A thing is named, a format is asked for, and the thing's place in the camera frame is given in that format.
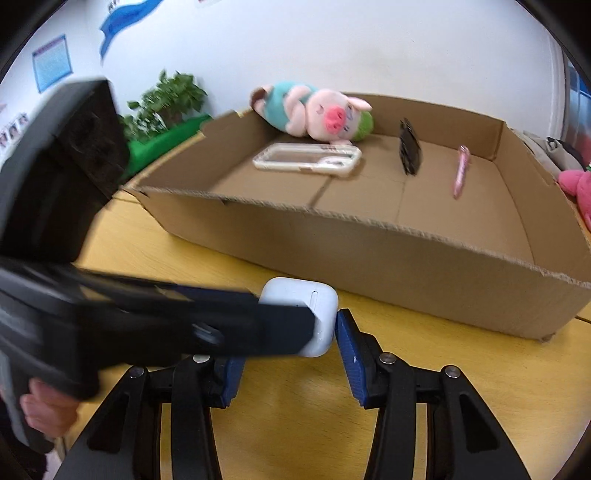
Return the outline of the person left hand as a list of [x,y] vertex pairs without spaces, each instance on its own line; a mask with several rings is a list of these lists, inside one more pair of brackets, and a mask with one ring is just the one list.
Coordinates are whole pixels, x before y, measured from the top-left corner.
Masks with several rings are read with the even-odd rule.
[[20,398],[26,423],[50,438],[63,437],[78,418],[80,402],[40,379],[29,380],[29,392]]

